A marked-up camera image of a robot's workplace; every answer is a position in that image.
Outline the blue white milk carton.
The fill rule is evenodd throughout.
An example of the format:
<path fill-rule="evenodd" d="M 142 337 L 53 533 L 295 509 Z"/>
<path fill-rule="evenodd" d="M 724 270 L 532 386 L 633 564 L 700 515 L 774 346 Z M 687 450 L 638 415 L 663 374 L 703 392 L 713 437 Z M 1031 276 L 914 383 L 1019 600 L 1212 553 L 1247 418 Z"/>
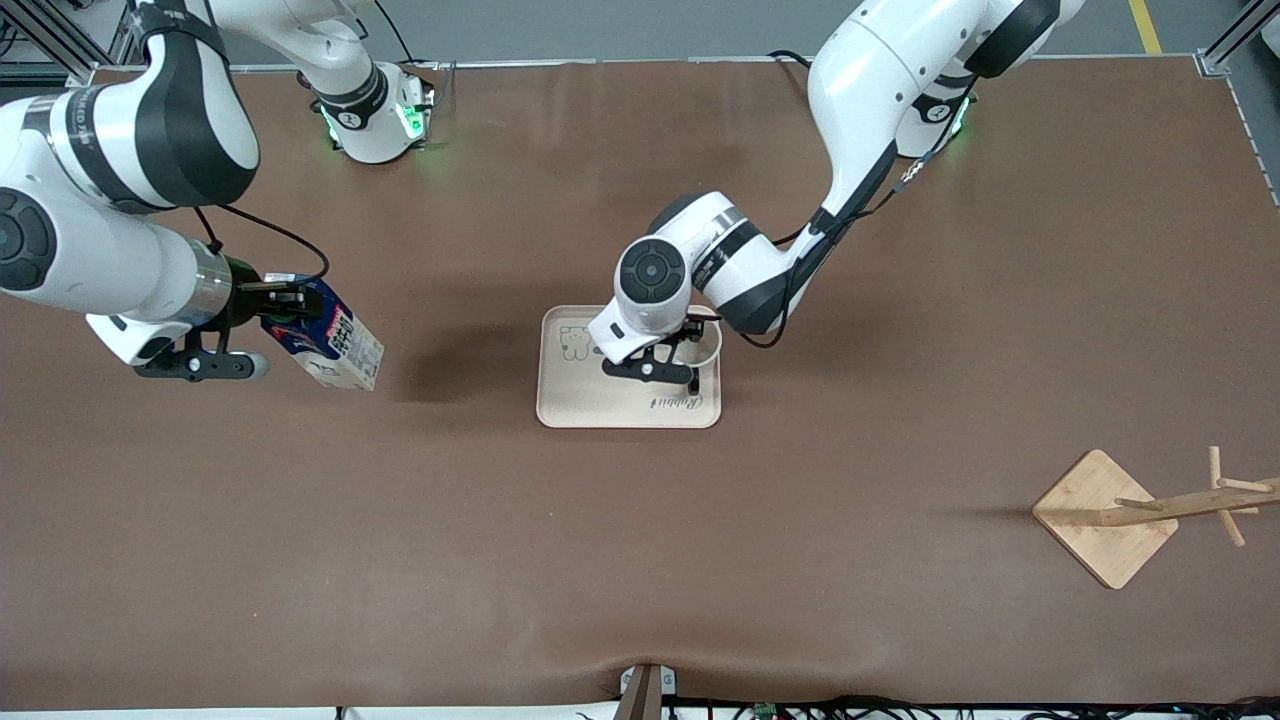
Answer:
<path fill-rule="evenodd" d="M 306 302 L 308 318 L 262 329 L 317 383 L 335 389 L 374 391 L 385 346 L 324 281 L 308 281 L 317 295 Z"/>

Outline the cream rectangular tray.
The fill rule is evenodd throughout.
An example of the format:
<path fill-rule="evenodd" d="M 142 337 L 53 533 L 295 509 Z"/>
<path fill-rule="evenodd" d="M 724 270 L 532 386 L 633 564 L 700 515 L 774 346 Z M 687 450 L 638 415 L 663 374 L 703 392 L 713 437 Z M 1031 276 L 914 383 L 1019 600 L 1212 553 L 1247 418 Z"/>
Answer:
<path fill-rule="evenodd" d="M 545 427 L 703 429 L 722 413 L 721 356 L 701 372 L 701 391 L 605 375 L 588 332 L 600 305 L 559 305 L 541 322 L 536 414 Z"/>

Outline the wooden mug stand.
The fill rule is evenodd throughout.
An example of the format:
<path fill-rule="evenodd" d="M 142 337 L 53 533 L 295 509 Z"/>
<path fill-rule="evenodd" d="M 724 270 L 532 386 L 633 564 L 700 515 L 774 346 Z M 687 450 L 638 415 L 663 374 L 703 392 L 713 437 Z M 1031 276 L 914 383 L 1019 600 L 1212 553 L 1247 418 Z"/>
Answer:
<path fill-rule="evenodd" d="M 1280 505 L 1280 477 L 1244 480 L 1222 471 L 1208 448 L 1208 486 L 1157 497 L 1101 448 L 1084 452 L 1032 506 L 1030 514 L 1102 587 L 1124 588 L 1189 518 L 1217 518 L 1236 547 L 1238 516 Z"/>

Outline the metal table edge bracket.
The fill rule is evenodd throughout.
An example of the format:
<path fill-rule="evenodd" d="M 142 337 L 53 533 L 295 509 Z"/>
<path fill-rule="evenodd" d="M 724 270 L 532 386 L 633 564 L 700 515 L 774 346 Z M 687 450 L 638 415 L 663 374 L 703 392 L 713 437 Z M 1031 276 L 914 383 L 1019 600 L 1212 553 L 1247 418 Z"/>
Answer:
<path fill-rule="evenodd" d="M 612 720 L 678 720 L 671 701 L 677 696 L 677 676 L 672 667 L 637 664 L 621 679 L 622 696 Z"/>

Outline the white smiley mug black handle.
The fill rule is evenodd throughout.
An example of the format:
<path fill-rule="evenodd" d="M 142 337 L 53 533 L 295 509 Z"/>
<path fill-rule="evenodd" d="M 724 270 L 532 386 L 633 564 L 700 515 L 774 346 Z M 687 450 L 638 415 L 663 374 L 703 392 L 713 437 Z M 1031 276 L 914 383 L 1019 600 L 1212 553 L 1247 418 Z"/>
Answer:
<path fill-rule="evenodd" d="M 723 346 L 723 336 L 721 333 L 719 316 L 705 314 L 705 313 L 690 313 L 687 316 L 713 316 L 714 322 L 707 324 L 707 333 L 703 341 L 698 345 L 691 345 L 684 342 L 684 323 L 680 331 L 671 338 L 671 351 L 668 361 L 676 361 L 682 365 L 692 366 L 700 370 L 700 388 L 696 395 L 691 395 L 687 389 L 690 397 L 698 397 L 701 391 L 701 372 L 714 364 Z"/>

